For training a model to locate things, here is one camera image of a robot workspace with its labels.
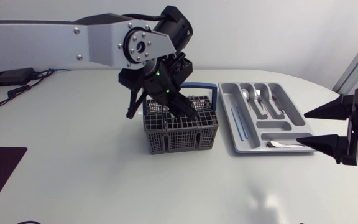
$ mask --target black cable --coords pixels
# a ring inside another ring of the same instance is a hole
[[[142,14],[124,14],[123,16],[131,17],[134,19],[143,19],[147,21],[160,21],[165,19],[165,15],[161,16],[148,16],[148,15],[142,15]]]
[[[53,73],[55,73],[56,71],[70,71],[68,69],[48,69],[48,70],[45,70],[45,71],[41,71],[41,72],[34,72],[33,75],[35,75],[36,77],[38,77],[38,81],[35,82],[34,84],[32,85],[29,85],[27,88],[25,88],[23,91],[18,91],[18,92],[15,92],[15,94],[13,94],[11,97],[8,97],[8,99],[5,99],[5,100],[2,100],[0,101],[0,106],[3,106],[5,105],[7,102],[13,100],[15,97],[19,96],[20,94],[30,90],[32,87],[38,85],[40,82],[42,82],[44,79],[46,79],[47,77],[49,77],[50,75],[52,75]]]

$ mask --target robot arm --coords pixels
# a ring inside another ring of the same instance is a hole
[[[142,19],[160,22],[152,30]],[[192,35],[190,23],[173,6],[158,17],[102,14],[74,22],[0,21],[0,71],[79,61],[125,68],[119,81],[131,89],[128,118],[140,105],[134,100],[141,88],[139,100],[149,94],[157,103],[170,105],[173,114],[193,117],[191,102],[179,93],[192,72],[181,52]]]

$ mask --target tray compartment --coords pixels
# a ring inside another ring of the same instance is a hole
[[[236,108],[238,106],[241,110],[242,115],[244,115],[246,130],[248,132],[248,139],[246,139],[245,141],[241,141],[237,126],[231,125],[231,133],[233,138],[235,139],[234,142],[238,144],[238,147],[241,148],[245,147],[253,149],[259,147],[260,140],[255,126],[252,122],[252,118],[247,107],[246,99],[244,98],[244,95],[242,94],[242,91],[239,86],[234,83],[224,83],[221,85],[221,91],[229,122],[232,124],[235,123],[231,113],[231,108],[233,108],[234,111],[237,111]]]

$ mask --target blue utensil handle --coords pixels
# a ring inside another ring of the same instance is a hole
[[[185,82],[180,85],[180,88],[204,88],[212,90],[212,110],[216,110],[216,97],[218,95],[218,87],[214,83],[201,82]],[[147,114],[146,100],[143,101],[143,115]]]
[[[234,122],[235,122],[235,124],[237,126],[237,130],[239,132],[240,139],[241,139],[241,141],[244,141],[244,134],[242,133],[242,129],[240,128],[239,121],[237,120],[236,115],[234,114],[233,108],[230,108],[230,110],[231,110],[231,113],[233,114]]]
[[[244,134],[245,134],[246,138],[248,138],[248,133],[247,133],[247,129],[246,129],[246,121],[244,119],[244,116],[242,115],[240,108],[238,106],[236,108],[237,108],[237,112],[239,113],[242,130],[244,130]]]

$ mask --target metal utensil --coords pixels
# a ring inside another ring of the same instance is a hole
[[[279,143],[279,142],[276,142],[274,140],[270,140],[269,143],[267,143],[267,146],[268,147],[290,147],[290,148],[295,148],[295,147],[305,147],[304,145],[302,144],[285,144],[285,143]]]
[[[252,109],[251,104],[249,103],[249,92],[248,92],[248,90],[242,89],[242,94],[246,98],[249,108]]]
[[[262,95],[260,94],[260,90],[256,89],[255,91],[256,91],[256,97],[257,97],[260,107],[262,107],[262,110],[264,111],[264,113],[268,114],[269,112],[267,111],[267,109],[264,106],[264,103],[262,102]]]
[[[277,109],[281,112],[281,114],[285,114],[285,111],[282,107],[282,105],[280,104],[280,102],[277,100],[277,97],[273,95],[273,102],[276,105]]]

